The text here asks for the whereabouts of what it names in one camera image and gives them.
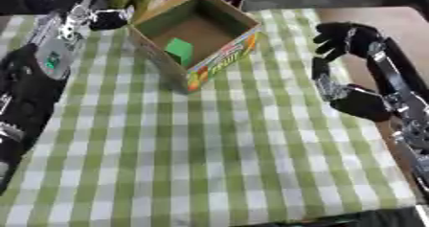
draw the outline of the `cardboard box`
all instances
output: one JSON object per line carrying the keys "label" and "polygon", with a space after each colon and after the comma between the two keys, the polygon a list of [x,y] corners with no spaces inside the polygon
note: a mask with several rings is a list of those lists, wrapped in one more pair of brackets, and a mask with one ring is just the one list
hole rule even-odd
{"label": "cardboard box", "polygon": [[[254,49],[260,24],[222,0],[169,0],[130,26],[130,38],[171,87],[192,92]],[[188,69],[164,52],[173,38],[193,46]]]}

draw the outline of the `colorful box label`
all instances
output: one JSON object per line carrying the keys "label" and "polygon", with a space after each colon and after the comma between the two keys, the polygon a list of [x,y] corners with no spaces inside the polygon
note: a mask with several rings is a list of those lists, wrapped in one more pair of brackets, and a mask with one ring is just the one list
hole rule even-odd
{"label": "colorful box label", "polygon": [[188,70],[188,91],[197,90],[204,82],[215,76],[231,63],[240,60],[255,49],[260,27],[241,35],[223,46],[219,51]]}

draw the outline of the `checkered tablecloth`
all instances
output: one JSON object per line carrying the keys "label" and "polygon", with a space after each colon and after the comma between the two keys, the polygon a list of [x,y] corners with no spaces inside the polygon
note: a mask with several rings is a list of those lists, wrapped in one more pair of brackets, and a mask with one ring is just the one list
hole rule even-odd
{"label": "checkered tablecloth", "polygon": [[[126,29],[88,33],[55,115],[0,198],[0,225],[228,226],[414,205],[376,127],[316,93],[316,13],[253,15],[258,49],[189,96],[165,88]],[[0,53],[32,25],[13,17]]]}

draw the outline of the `green block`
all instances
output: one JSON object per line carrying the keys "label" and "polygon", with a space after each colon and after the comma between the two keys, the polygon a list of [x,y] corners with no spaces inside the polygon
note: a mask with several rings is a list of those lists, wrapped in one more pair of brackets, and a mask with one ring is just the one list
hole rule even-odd
{"label": "green block", "polygon": [[193,46],[191,43],[179,38],[172,39],[164,49],[176,62],[183,67],[188,67],[192,61]]}

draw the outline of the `robotic arm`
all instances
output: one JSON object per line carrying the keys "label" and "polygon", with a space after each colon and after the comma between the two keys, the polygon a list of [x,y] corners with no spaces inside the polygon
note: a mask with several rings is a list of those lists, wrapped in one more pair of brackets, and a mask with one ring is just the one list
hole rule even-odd
{"label": "robotic arm", "polygon": [[0,61],[0,194],[54,113],[83,42],[80,27],[112,30],[131,17],[127,10],[92,11],[92,1],[39,18],[27,43]]}
{"label": "robotic arm", "polygon": [[[317,27],[321,44],[313,59],[312,78],[325,102],[351,116],[374,122],[391,120],[393,137],[409,160],[413,175],[429,199],[429,93],[410,60],[391,38],[372,27],[328,23]],[[378,93],[330,78],[328,63],[343,54],[365,58]]]}

